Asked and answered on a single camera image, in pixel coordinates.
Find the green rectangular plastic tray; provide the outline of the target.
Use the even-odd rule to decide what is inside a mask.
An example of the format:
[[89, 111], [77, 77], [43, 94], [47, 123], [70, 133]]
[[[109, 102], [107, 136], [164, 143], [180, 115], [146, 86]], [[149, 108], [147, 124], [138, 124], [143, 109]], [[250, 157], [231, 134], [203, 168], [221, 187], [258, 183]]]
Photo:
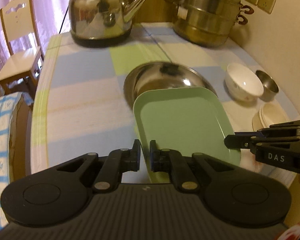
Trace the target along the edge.
[[155, 140], [159, 149], [169, 148], [189, 157], [200, 152], [238, 166], [239, 150], [224, 144], [233, 127], [217, 96], [202, 87], [150, 90], [133, 104], [133, 113], [142, 144], [147, 172], [152, 183], [167, 183], [165, 172], [153, 172], [149, 143]]

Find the white ceramic floral bowl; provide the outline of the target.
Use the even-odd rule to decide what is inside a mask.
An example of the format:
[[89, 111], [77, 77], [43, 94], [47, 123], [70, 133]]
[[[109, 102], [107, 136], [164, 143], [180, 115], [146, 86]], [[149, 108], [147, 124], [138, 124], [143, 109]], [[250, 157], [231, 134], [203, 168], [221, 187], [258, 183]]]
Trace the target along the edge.
[[260, 79], [248, 67], [231, 63], [225, 72], [225, 84], [230, 95], [243, 102], [253, 102], [264, 93]]

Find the small stainless steel bowl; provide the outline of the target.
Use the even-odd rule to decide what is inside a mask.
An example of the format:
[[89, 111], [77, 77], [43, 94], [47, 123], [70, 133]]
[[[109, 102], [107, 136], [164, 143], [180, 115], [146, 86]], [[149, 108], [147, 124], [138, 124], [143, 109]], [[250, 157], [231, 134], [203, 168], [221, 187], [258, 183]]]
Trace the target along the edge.
[[255, 74], [261, 81], [264, 88], [263, 95], [260, 98], [265, 102], [272, 101], [275, 98], [275, 96], [279, 93], [278, 85], [271, 76], [269, 76], [266, 72], [262, 70], [257, 70]]

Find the checkered pastel tablecloth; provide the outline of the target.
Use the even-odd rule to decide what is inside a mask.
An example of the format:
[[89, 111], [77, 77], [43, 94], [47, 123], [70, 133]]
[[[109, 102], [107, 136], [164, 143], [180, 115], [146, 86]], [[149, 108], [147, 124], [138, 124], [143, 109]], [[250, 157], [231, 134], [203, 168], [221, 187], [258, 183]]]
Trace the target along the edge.
[[106, 48], [75, 44], [70, 33], [50, 37], [34, 100], [31, 127], [31, 172], [36, 173], [88, 152], [106, 155], [129, 147], [136, 138], [134, 116], [123, 83], [135, 67], [170, 61], [199, 72], [215, 89], [232, 127], [252, 129], [263, 106], [236, 102], [224, 82], [226, 67], [259, 65], [232, 40], [219, 49], [187, 42], [169, 23], [134, 25], [125, 42]]

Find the large steel round plate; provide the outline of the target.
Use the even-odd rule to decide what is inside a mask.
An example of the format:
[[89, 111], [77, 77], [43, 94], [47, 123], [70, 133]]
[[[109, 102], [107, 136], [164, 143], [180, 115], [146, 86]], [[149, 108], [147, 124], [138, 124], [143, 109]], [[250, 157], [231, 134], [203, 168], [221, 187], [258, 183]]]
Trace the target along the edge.
[[152, 61], [137, 66], [126, 76], [123, 92], [130, 108], [142, 93], [149, 90], [204, 87], [216, 93], [213, 86], [192, 68], [165, 61]]

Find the stacked steel steamer pot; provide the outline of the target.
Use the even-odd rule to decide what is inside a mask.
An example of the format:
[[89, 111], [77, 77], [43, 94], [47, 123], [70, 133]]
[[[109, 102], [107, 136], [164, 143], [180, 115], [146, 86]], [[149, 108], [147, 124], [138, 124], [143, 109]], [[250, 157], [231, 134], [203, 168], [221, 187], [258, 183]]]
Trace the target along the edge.
[[203, 47], [218, 47], [227, 41], [233, 26], [246, 25], [254, 9], [241, 0], [165, 0], [172, 3], [172, 25], [181, 38]]

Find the stainless steel kettle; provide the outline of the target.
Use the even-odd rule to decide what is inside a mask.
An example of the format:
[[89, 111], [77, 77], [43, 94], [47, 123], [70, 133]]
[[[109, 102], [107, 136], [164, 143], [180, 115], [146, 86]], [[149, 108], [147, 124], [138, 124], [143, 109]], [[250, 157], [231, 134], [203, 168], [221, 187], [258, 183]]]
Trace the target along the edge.
[[84, 47], [107, 47], [127, 39], [133, 17], [146, 0], [69, 0], [70, 34]]

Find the white wooden chair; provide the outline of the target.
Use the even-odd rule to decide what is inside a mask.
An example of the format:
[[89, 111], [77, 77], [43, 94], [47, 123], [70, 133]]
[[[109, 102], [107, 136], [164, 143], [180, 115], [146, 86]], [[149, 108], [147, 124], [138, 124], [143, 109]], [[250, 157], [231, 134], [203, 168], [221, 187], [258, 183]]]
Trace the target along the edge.
[[29, 78], [38, 86], [39, 62], [44, 52], [34, 13], [33, 0], [12, 0], [0, 9], [0, 19], [10, 57], [0, 70], [0, 85], [10, 94], [9, 85]]

